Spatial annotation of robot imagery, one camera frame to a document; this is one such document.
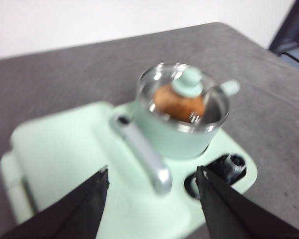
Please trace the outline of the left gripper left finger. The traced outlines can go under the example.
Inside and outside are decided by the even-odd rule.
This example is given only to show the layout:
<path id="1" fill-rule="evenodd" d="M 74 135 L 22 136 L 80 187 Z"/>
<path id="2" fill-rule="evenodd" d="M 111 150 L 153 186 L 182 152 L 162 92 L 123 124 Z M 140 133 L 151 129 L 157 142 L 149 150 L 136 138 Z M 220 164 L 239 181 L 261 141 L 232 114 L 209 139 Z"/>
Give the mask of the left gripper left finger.
<path id="1" fill-rule="evenodd" d="M 104 166 L 59 201 L 1 236 L 2 239 L 95 239 L 109 188 Z"/>

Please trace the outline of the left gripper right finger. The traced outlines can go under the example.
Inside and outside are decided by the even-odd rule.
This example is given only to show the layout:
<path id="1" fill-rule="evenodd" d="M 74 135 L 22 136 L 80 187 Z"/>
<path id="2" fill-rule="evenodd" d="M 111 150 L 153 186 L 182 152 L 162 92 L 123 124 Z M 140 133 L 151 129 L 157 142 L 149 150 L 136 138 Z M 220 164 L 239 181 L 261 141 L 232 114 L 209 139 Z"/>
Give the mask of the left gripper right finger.
<path id="1" fill-rule="evenodd" d="M 299 239 L 299 230 L 197 167 L 196 185 L 212 239 Z"/>

